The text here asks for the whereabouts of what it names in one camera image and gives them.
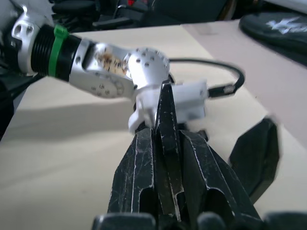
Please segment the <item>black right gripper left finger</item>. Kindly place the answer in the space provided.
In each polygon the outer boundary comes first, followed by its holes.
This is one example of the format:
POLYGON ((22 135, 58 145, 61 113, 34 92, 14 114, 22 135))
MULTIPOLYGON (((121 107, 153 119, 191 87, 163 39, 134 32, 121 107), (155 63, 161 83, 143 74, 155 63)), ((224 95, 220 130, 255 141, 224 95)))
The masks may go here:
POLYGON ((156 214, 154 144, 150 128, 139 131, 117 167, 108 213, 156 214))

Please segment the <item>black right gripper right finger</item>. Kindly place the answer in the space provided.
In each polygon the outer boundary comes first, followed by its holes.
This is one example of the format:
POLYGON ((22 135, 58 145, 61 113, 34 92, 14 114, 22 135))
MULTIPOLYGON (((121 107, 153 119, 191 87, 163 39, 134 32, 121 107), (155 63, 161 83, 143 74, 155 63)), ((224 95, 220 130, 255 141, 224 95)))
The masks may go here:
POLYGON ((259 219, 234 171, 197 133, 180 131, 183 186, 190 219, 211 211, 223 219, 259 219))

